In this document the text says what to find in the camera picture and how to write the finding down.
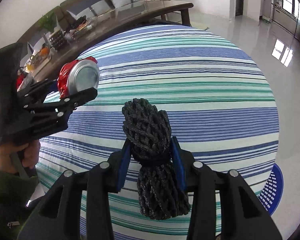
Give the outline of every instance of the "black rope bundle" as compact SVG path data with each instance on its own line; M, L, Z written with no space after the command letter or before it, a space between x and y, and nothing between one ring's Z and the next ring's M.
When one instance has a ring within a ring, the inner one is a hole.
M171 162L167 112L135 98L124 104L122 113L132 156L142 165L137 181L141 213L156 220L188 214L188 195L177 187Z

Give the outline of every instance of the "tabletop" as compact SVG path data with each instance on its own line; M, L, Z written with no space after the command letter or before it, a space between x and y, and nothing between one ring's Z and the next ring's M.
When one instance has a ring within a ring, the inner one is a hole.
M151 18L191 7L193 7L193 4L190 2L144 0L102 14L94 19L96 26L90 32L60 49L52 56L50 62L35 69L32 76L36 81L45 78L54 79L55 76L59 75L59 71L64 64L75 60L82 51L89 49L98 42L117 33L122 33L132 26L146 22Z
M172 135L182 149L215 171L238 170L260 194L274 165L279 119L266 78L241 49L207 31L155 25L115 35L79 58L87 56L98 60L98 96L73 112L67 130L41 139L37 170L45 191L65 169L89 170L121 149L126 138L122 106L133 98L146 98L167 111ZM55 100L56 93L46 98ZM140 164L131 160L124 188L109 194L115 238L186 239L191 212L162 221L140 213L139 169ZM216 201L218 234L218 193Z

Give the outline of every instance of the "plant pot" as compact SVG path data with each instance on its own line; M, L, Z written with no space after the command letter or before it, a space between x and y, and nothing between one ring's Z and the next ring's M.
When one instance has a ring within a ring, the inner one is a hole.
M67 40L65 39L61 30L51 34L49 41L51 43L51 46L53 46L55 50L59 50L67 45Z

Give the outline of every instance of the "blue gripper pad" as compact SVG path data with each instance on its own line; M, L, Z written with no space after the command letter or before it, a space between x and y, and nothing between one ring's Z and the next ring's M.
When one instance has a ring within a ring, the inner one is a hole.
M123 188L124 182L126 180L129 163L131 159L131 152L130 152L130 141L126 140L126 142L123 145L122 148L122 159L121 164L118 170L118 184L117 184L117 190L118 192Z
M180 146L176 137L171 138L171 149L172 149L172 162L174 171L176 173L178 188L185 191L186 190L186 172L182 164L180 157Z

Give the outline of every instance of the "green plant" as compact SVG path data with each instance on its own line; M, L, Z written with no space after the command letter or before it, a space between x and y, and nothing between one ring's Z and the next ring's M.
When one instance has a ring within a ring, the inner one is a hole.
M54 15L53 12L47 13L43 15L39 20L39 26L47 29L51 33L54 32L54 26L55 26L55 23L53 22L52 19L53 15Z

